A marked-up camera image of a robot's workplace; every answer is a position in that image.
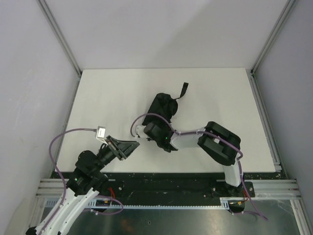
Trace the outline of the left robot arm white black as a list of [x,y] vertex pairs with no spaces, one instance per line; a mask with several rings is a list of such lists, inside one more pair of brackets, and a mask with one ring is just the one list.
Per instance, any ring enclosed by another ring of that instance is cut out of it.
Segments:
[[107,136],[97,154],[83,151],[70,173],[65,189],[48,216],[27,235],[66,235],[88,203],[107,188],[108,177],[101,170],[115,158],[127,159],[138,147],[137,141],[121,141]]

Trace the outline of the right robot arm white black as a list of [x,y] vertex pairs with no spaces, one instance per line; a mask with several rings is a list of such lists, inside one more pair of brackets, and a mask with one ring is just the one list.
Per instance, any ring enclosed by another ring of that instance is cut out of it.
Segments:
[[216,122],[210,121],[198,130],[178,132],[167,124],[150,122],[136,128],[138,134],[143,134],[149,141],[166,152],[178,151],[185,148],[200,148],[214,161],[221,164],[225,175],[225,183],[239,187],[242,182],[242,171],[238,159],[241,139]]

